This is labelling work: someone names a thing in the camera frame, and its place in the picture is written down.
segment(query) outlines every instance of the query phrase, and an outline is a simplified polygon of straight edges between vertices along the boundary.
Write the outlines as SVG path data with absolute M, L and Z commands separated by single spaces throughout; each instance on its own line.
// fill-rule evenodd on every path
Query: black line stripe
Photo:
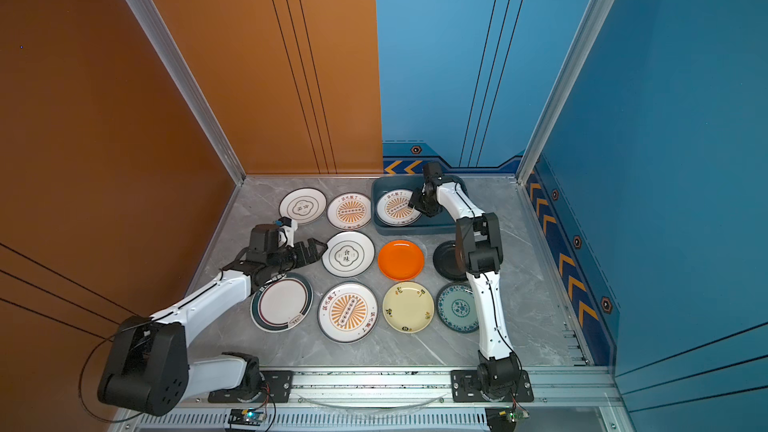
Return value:
M 662 408 L 662 407 L 669 407 L 671 405 L 688 404 L 689 402 L 697 402 L 699 400 L 706 400 L 706 399 L 715 399 L 715 398 L 718 398 L 718 397 L 726 397 L 726 396 L 729 396 L 729 395 L 743 394 L 744 392 L 754 392 L 755 390 L 762 390 L 762 389 L 768 389 L 768 385 L 761 385 L 759 387 L 752 387 L 752 388 L 742 389 L 742 390 L 734 390 L 733 392 L 725 392 L 723 394 L 707 395 L 706 397 L 699 397 L 697 399 L 678 400 L 677 402 L 672 402 L 672 403 L 669 403 L 669 404 L 655 405 L 653 407 L 646 407 L 646 408 L 642 408 L 642 409 L 628 410 L 628 412 L 629 413 L 642 412 L 643 410 L 658 409 L 658 408 Z
M 72 283 L 72 284 L 75 284 L 75 285 L 77 285 L 78 287 L 80 287 L 80 288 L 82 288 L 82 289 L 84 289 L 84 290 L 87 290 L 88 292 L 91 292 L 93 295 L 96 295 L 96 296 L 98 296 L 98 297 L 101 297 L 103 300 L 105 300 L 105 301 L 109 302 L 110 304 L 113 304 L 113 305 L 117 305 L 118 307 L 120 307 L 120 308 L 121 308 L 121 309 L 123 309 L 124 311 L 126 311 L 126 312 L 130 312 L 130 313 L 131 313 L 131 314 L 133 314 L 133 315 L 138 315 L 136 312 L 133 312 L 133 311 L 131 311 L 129 308 L 123 307 L 123 306 L 122 306 L 122 305 L 120 305 L 119 303 L 117 303 L 117 302 L 115 302 L 115 301 L 111 301 L 111 300 L 109 300 L 108 298 L 106 298 L 105 296 L 101 295 L 100 293 L 92 291 L 90 288 L 88 288 L 88 287 L 85 287 L 84 285 L 81 285 L 81 284 L 79 284 L 79 283 L 77 283 L 77 282 L 73 281 L 72 279 L 70 279 L 69 277 L 67 277 L 67 276 L 65 276 L 65 275 L 63 275 L 63 274 L 59 274 L 58 272 L 56 272 L 56 271 L 55 271 L 55 270 L 53 270 L 52 268 L 50 268 L 50 267 L 46 267 L 45 265 L 43 265 L 43 264 L 41 264 L 40 262 L 38 262 L 38 261 L 34 260 L 33 258 L 30 258 L 29 256 L 22 254 L 22 253 L 21 253 L 21 252 L 19 252 L 18 250 L 15 250 L 14 248 L 10 248 L 9 246 L 7 246 L 7 245 L 3 244 L 2 242 L 0 242 L 0 245 L 1 245 L 1 246 L 3 246 L 4 248 L 6 248 L 7 250 L 9 250 L 9 251 L 13 252 L 14 254 L 18 255 L 19 257 L 24 257 L 25 259 L 29 260 L 29 261 L 30 261 L 30 262 L 32 262 L 33 264 L 35 264 L 35 265 L 38 265 L 38 266 L 40 266 L 40 267 L 43 267 L 43 268 L 44 268 L 45 270 L 47 270 L 48 272 L 50 272 L 50 273 L 52 273 L 52 274 L 55 274 L 55 275 L 57 275 L 57 276 L 61 277 L 63 280 L 65 280 L 65 281 L 67 281 L 67 282 L 70 282 L 70 283 Z
M 464 160 L 464 149 L 467 145 L 467 134 L 469 134 L 469 124 L 472 123 L 472 109 L 475 107 L 475 97 L 478 93 L 478 84 L 480 83 L 480 72 L 482 72 L 482 63 L 485 60 L 485 48 L 488 46 L 488 36 L 491 35 L 491 24 L 493 23 L 493 13 L 495 10 L 496 10 L 496 0 L 493 0 L 493 7 L 491 8 L 491 18 L 488 19 L 488 32 L 485 33 L 485 44 L 482 47 L 482 56 L 480 57 L 480 67 L 478 68 L 478 79 L 475 82 L 475 92 L 472 94 L 472 104 L 469 106 L 469 118 L 467 118 L 467 129 L 464 131 L 464 143 L 462 144 L 462 154 L 458 158 L 459 167 L 462 166 L 462 160 Z
M 310 123 L 306 120 L 304 103 L 301 101 L 301 94 L 299 93 L 299 84 L 298 82 L 296 82 L 296 74 L 293 72 L 293 64 L 290 62 L 290 55 L 288 54 L 288 44 L 286 43 L 286 37 L 283 34 L 283 26 L 280 24 L 280 16 L 277 14 L 277 5 L 275 5 L 275 0 L 272 0 L 272 7 L 275 10 L 275 18 L 277 19 L 277 27 L 280 29 L 280 36 L 283 37 L 283 47 L 285 47 L 286 49 L 286 58 L 288 59 L 288 67 L 290 67 L 290 73 L 293 76 L 293 85 L 296 88 L 296 95 L 299 97 L 299 105 L 301 106 L 301 113 L 304 115 L 304 125 L 306 126 L 306 134 L 310 137 L 310 145 L 312 145 L 312 154 L 315 156 L 315 165 L 317 166 L 317 173 L 320 173 L 320 162 L 317 160 L 315 143 L 312 140 L 312 133 L 310 132 Z
M 6 275 L 7 275 L 7 276 L 9 276 L 9 277 L 13 277 L 13 278 L 15 278 L 15 279 L 16 279 L 16 280 L 18 280 L 19 282 L 23 282 L 23 283 L 25 283 L 26 285 L 30 285 L 30 286 L 32 286 L 32 287 L 34 287 L 34 288 L 36 288 L 36 289 L 37 289 L 37 290 L 39 290 L 39 291 L 43 291 L 43 292 L 45 292 L 46 294 L 50 294 L 50 295 L 53 295 L 54 297 L 56 297 L 56 298 L 58 298 L 58 299 L 61 299 L 61 300 L 63 300 L 64 302 L 67 302 L 68 304 L 72 304 L 73 306 L 75 306 L 75 307 L 77 307 L 77 308 L 81 308 L 81 309 L 83 309 L 83 310 L 84 310 L 84 311 L 86 311 L 86 312 L 91 312 L 93 315 L 98 315 L 99 317 L 101 317 L 101 318 L 102 318 L 102 319 L 104 319 L 105 321 L 110 321 L 110 322 L 112 322 L 112 323 L 113 323 L 113 324 L 115 324 L 115 325 L 120 325 L 120 322 L 115 322 L 115 321 L 113 321 L 112 319 L 110 319 L 109 317 L 105 317 L 105 316 L 101 315 L 99 312 L 93 312 L 93 311 L 92 311 L 91 309 L 89 309 L 89 308 L 85 308 L 85 307 L 83 307 L 83 306 L 82 306 L 82 305 L 80 305 L 80 304 L 76 304 L 76 303 L 72 302 L 71 300 L 68 300 L 68 299 L 66 299 L 66 298 L 63 298 L 61 295 L 56 295 L 56 294 L 54 294 L 53 292 L 47 291 L 47 290 L 45 290 L 43 287 L 40 287 L 40 286 L 38 286 L 38 285 L 35 285 L 35 284 L 31 283 L 31 282 L 27 282 L 27 281 L 25 281 L 23 278 L 20 278 L 20 277 L 16 277 L 14 274 L 11 274 L 11 273 L 9 273 L 9 272 L 6 272 L 6 271 L 2 270 L 1 268 L 0 268 L 0 272 L 2 272 L 3 274 L 6 274 Z
M 765 327 L 766 325 L 768 325 L 768 322 L 763 322 L 762 324 L 754 325 L 754 326 L 752 326 L 750 328 L 745 328 L 743 331 L 738 331 L 738 332 L 735 332 L 735 333 L 733 333 L 731 335 L 726 335 L 725 337 L 721 337 L 721 338 L 719 338 L 717 340 L 714 340 L 714 341 L 711 341 L 711 342 L 707 342 L 707 343 L 702 344 L 702 345 L 698 345 L 698 346 L 696 346 L 694 348 L 690 348 L 688 350 L 683 350 L 682 352 L 677 352 L 676 354 L 672 354 L 669 357 L 665 357 L 663 359 L 655 360 L 655 361 L 653 361 L 653 362 L 651 362 L 649 364 L 641 365 L 640 367 L 634 368 L 632 370 L 627 370 L 626 372 L 622 372 L 620 374 L 616 374 L 616 377 L 621 377 L 622 375 L 631 374 L 632 372 L 636 372 L 636 371 L 638 371 L 640 369 L 645 369 L 646 367 L 650 367 L 651 365 L 656 365 L 656 364 L 658 364 L 660 362 L 664 362 L 665 360 L 670 360 L 672 358 L 679 357 L 679 356 L 681 356 L 683 354 L 687 354 L 688 352 L 693 352 L 694 350 L 699 350 L 700 348 L 705 348 L 708 345 L 712 345 L 712 344 L 716 344 L 717 342 L 725 341 L 725 340 L 727 340 L 729 338 L 733 338 L 733 337 L 735 337 L 737 335 L 742 335 L 742 334 L 744 334 L 746 332 L 753 331 L 753 330 L 755 330 L 757 328 Z
M 306 94 L 310 96 L 310 107 L 312 107 L 312 117 L 315 120 L 315 128 L 317 129 L 317 138 L 320 139 L 320 150 L 322 151 L 322 160 L 326 163 L 326 170 L 330 170 L 328 167 L 328 158 L 326 157 L 326 148 L 322 144 L 322 134 L 320 133 L 320 124 L 317 122 L 317 112 L 315 112 L 315 102 L 312 100 L 312 91 L 310 90 L 310 81 L 306 78 L 306 68 L 304 67 L 304 59 L 301 56 L 301 46 L 299 45 L 299 36 L 296 34 L 296 25 L 293 23 L 293 14 L 290 11 L 290 2 L 286 0 L 286 6 L 288 7 L 288 18 L 290 18 L 290 26 L 293 29 L 293 39 L 296 41 L 296 51 L 299 53 L 299 63 L 301 63 L 301 70 L 304 73 L 304 84 L 306 84 Z
M 502 35 L 504 35 L 504 25 L 507 23 L 507 12 L 509 12 L 509 3 L 512 0 L 507 0 L 507 8 L 504 10 L 504 20 L 502 20 L 502 29 L 498 33 L 498 40 L 496 41 L 496 51 L 493 53 L 493 62 L 491 62 L 491 73 L 488 74 L 488 83 L 485 84 L 485 94 L 482 97 L 482 105 L 480 106 L 480 117 L 478 117 L 478 126 L 475 128 L 475 139 L 472 140 L 472 149 L 469 151 L 469 158 L 467 159 L 467 167 L 471 166 L 472 154 L 475 152 L 475 143 L 478 139 L 478 131 L 480 130 L 480 122 L 482 121 L 482 111 L 485 109 L 485 101 L 488 98 L 488 89 L 491 87 L 491 79 L 493 79 L 493 69 L 496 66 L 496 56 L 498 55 L 498 46 L 502 42 Z
M 85 329 L 83 329 L 83 328 L 80 328 L 80 327 L 78 327 L 77 325 L 72 325 L 72 324 L 70 324 L 69 322 L 60 321 L 60 320 L 58 320 L 57 318 L 53 318 L 53 317 L 51 317 L 50 315 L 46 315 L 46 314 L 44 314 L 44 313 L 42 313 L 42 312 L 37 312 L 37 311 L 34 311 L 34 310 L 30 309 L 30 308 L 26 308 L 26 307 L 25 307 L 25 306 L 23 306 L 23 305 L 19 305 L 19 304 L 15 303 L 15 302 L 11 302 L 11 301 L 9 301 L 9 300 L 6 300 L 6 299 L 4 299 L 4 298 L 2 298 L 2 297 L 0 297 L 0 301 L 3 301 L 3 302 L 5 302 L 6 304 L 15 305 L 15 306 L 16 306 L 16 307 L 18 307 L 18 308 L 23 308 L 23 309 L 24 309 L 25 311 L 27 311 L 27 312 L 32 312 L 33 314 L 37 314 L 37 315 L 39 315 L 39 316 L 41 316 L 41 317 L 49 318 L 49 319 L 51 319 L 53 322 L 59 322 L 60 324 L 66 325 L 66 326 L 68 326 L 68 327 L 72 327 L 73 329 L 77 329 L 77 330 L 79 330 L 79 331 L 81 331 L 81 332 L 85 332 L 86 334 L 90 334 L 90 335 L 93 335 L 94 337 L 102 338 L 102 339 L 103 339 L 103 340 L 105 340 L 105 341 L 107 340 L 107 338 L 106 338 L 106 337 L 101 337 L 101 335 L 99 335 L 99 334 L 94 334 L 93 332 L 90 332 L 90 331 L 86 331 Z
M 685 379 L 690 379 L 690 378 L 693 378 L 693 377 L 698 377 L 700 375 L 708 374 L 709 372 L 717 372 L 718 370 L 732 368 L 732 367 L 735 367 L 737 365 L 748 364 L 749 362 L 754 362 L 756 360 L 763 360 L 764 358 L 768 358 L 768 354 L 761 355 L 759 357 L 755 357 L 755 358 L 752 358 L 752 359 L 742 360 L 741 362 L 735 362 L 733 364 L 724 365 L 722 367 L 717 367 L 717 368 L 714 368 L 714 369 L 704 370 L 702 372 L 696 372 L 696 374 L 686 375 L 685 377 L 681 377 L 681 378 L 678 378 L 678 379 L 667 380 L 666 382 L 662 382 L 660 384 L 649 385 L 648 387 L 643 387 L 643 388 L 640 388 L 640 389 L 630 390 L 629 392 L 622 392 L 621 395 L 634 394 L 635 392 L 640 392 L 641 390 L 652 389 L 654 387 L 659 387 L 661 385 L 667 385 L 667 384 L 671 384 L 673 382 L 677 382 L 678 380 L 685 380 Z
M 480 143 L 480 150 L 478 152 L 478 159 L 475 162 L 475 165 L 480 163 L 480 155 L 482 154 L 482 148 L 485 145 L 485 136 L 488 134 L 488 126 L 491 124 L 491 116 L 493 116 L 493 108 L 496 105 L 496 97 L 498 96 L 498 89 L 502 84 L 502 78 L 504 77 L 504 69 L 507 66 L 507 58 L 509 58 L 509 50 L 512 48 L 512 39 L 514 38 L 514 32 L 518 28 L 518 20 L 520 20 L 520 11 L 523 8 L 523 1 L 520 0 L 520 7 L 518 7 L 518 16 L 514 19 L 514 27 L 512 28 L 512 36 L 509 37 L 509 47 L 507 47 L 507 56 L 504 58 L 504 65 L 502 66 L 502 74 L 498 78 L 498 84 L 496 84 L 496 93 L 493 96 L 493 103 L 491 104 L 491 111 L 488 113 L 488 121 L 485 123 L 485 131 L 482 135 L 482 142 Z
M 306 17 L 304 16 L 304 5 L 299 0 L 299 8 L 301 8 L 301 17 L 304 21 L 304 31 L 306 32 L 306 42 L 310 45 L 310 59 L 312 60 L 312 69 L 315 71 L 315 82 L 317 82 L 317 93 L 320 95 L 320 109 L 322 111 L 322 118 L 326 123 L 326 130 L 328 131 L 328 147 L 331 149 L 331 160 L 333 161 L 333 170 L 339 173 L 339 169 L 336 168 L 336 155 L 333 153 L 333 140 L 331 139 L 331 128 L 328 127 L 328 118 L 326 117 L 326 106 L 322 102 L 322 90 L 320 89 L 320 78 L 317 76 L 317 66 L 315 65 L 315 55 L 312 53 L 312 41 L 310 40 L 310 30 L 306 26 Z

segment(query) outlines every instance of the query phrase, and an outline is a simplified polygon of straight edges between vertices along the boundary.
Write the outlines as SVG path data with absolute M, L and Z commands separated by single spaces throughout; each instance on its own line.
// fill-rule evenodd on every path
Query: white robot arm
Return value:
M 98 398 L 152 415 L 163 415 L 184 398 L 227 389 L 248 402 L 264 388 L 258 358 L 225 352 L 190 364 L 187 347 L 211 322 L 258 287 L 282 278 L 285 272 L 317 262 L 326 244 L 311 238 L 294 244 L 296 223 L 280 218 L 255 226 L 249 246 L 216 278 L 149 319 L 131 317 L 114 336 Z
M 430 217 L 445 209 L 456 221 L 456 263 L 467 275 L 478 309 L 478 378 L 487 398 L 502 399 L 517 387 L 521 365 L 507 334 L 498 290 L 504 260 L 498 218 L 472 203 L 461 184 L 445 177 L 436 162 L 424 165 L 424 186 L 414 190 L 409 205 Z

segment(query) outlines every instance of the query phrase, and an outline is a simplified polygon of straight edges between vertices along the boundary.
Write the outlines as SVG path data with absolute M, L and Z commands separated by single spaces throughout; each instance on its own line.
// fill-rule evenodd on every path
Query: white plate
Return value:
M 368 335 L 378 317 L 376 296 L 357 282 L 344 282 L 328 291 L 317 313 L 320 330 L 332 341 L 342 344 Z
M 354 277 L 365 272 L 373 262 L 373 242 L 360 232 L 339 232 L 328 241 L 322 264 L 337 277 Z
M 288 272 L 279 281 L 264 285 L 250 303 L 250 317 L 258 328 L 282 332 L 294 328 L 312 305 L 312 286 L 299 274 Z
M 328 205 L 328 222 L 341 230 L 357 230 L 371 221 L 371 199 L 358 192 L 334 198 Z
M 299 188 L 284 197 L 280 216 L 292 218 L 300 226 L 318 219 L 326 210 L 326 197 L 316 188 Z
M 413 224 L 422 214 L 408 207 L 413 190 L 398 188 L 385 194 L 376 204 L 376 214 L 388 226 L 402 227 Z

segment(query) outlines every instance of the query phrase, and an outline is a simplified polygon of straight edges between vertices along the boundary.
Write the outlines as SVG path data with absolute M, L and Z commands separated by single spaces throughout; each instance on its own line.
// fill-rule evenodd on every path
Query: teal tray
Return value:
M 446 174 L 445 177 L 451 178 L 462 185 L 464 193 L 469 197 L 469 191 L 463 180 L 459 177 Z M 456 223 L 453 218 L 444 210 L 434 217 L 427 217 L 422 214 L 416 222 L 409 226 L 393 227 L 388 226 L 376 214 L 376 204 L 385 194 L 398 188 L 407 188 L 413 190 L 416 187 L 424 185 L 424 176 L 392 176 L 381 177 L 373 181 L 371 188 L 371 200 L 373 206 L 373 225 L 379 235 L 428 235 L 428 234 L 454 234 L 456 233 Z

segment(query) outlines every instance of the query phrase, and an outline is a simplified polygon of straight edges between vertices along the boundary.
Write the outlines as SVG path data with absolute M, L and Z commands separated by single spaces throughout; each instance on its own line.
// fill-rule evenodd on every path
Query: mounting plate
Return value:
M 262 370 L 264 381 L 270 386 L 270 401 L 275 404 L 284 404 L 288 401 L 290 390 L 293 387 L 293 371 L 291 370 Z M 264 393 L 254 397 L 248 404 L 261 404 L 264 402 Z M 226 389 L 214 390 L 208 394 L 209 404 L 237 403 Z
M 480 380 L 477 370 L 451 370 L 451 386 L 453 388 L 454 402 L 490 402 L 485 399 L 480 392 Z M 518 389 L 514 392 L 514 399 L 517 402 L 533 402 L 533 387 L 528 372 L 520 370 L 520 380 L 518 380 Z M 500 402 L 512 402 L 511 395 L 500 400 Z

